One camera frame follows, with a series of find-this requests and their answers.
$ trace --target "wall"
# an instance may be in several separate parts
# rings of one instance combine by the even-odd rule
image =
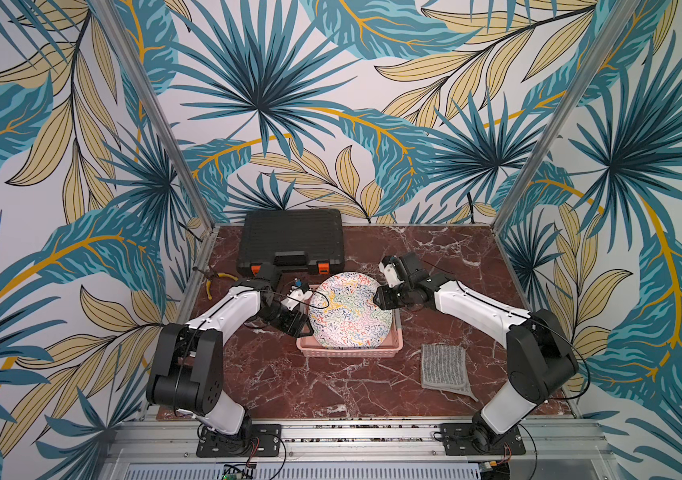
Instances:
[[[659,4],[642,53],[608,57],[615,81],[592,82],[501,232],[528,300],[587,357],[579,408],[640,479],[682,478],[682,0]]]
[[[174,38],[163,2],[120,7],[139,38]],[[173,54],[145,48],[169,80]],[[92,475],[200,223],[86,2],[0,0],[0,477]]]
[[[490,222],[613,4],[187,0],[160,102],[217,222]]]

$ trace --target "cleaning cloth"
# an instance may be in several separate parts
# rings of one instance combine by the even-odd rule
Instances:
[[[460,346],[421,346],[421,386],[470,396],[469,375],[466,373],[466,352]]]

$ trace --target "black mounting plate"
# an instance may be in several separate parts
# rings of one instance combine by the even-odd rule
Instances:
[[[202,427],[201,438],[197,443],[197,456],[201,458],[243,457],[248,458],[253,445],[258,450],[253,457],[279,456],[279,437],[283,426],[278,423],[257,423],[253,425],[250,442],[244,444],[233,442],[231,438],[211,432]]]
[[[520,431],[517,427],[509,430],[498,442],[488,450],[479,450],[471,441],[471,432],[477,428],[473,423],[441,423],[439,434],[442,436],[442,446],[445,447],[447,456],[499,456],[504,458],[506,444],[511,449],[511,454],[525,455],[526,446],[522,443]]]

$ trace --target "black plastic case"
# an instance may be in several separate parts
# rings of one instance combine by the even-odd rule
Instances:
[[[341,213],[331,209],[260,210],[245,216],[237,272],[253,276],[269,262],[283,272],[343,271]]]

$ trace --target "marble surface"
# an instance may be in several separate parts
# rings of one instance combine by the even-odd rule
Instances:
[[[237,274],[241,227],[222,226],[211,269]],[[347,271],[383,282],[378,262],[386,254],[415,251],[425,262],[455,273],[472,289],[513,306],[522,302],[487,226],[345,226]],[[327,276],[284,274],[321,283]],[[221,298],[231,280],[211,283],[212,300],[201,289],[193,315]],[[486,334],[440,312],[401,310],[404,348],[392,359],[308,359],[296,340],[267,327],[240,328],[224,353],[224,389],[254,418],[468,416],[487,403],[506,381],[506,351]],[[421,346],[458,345],[466,350],[468,396],[421,388]],[[549,400],[538,415],[569,415],[567,402]],[[158,419],[175,419],[162,408]]]

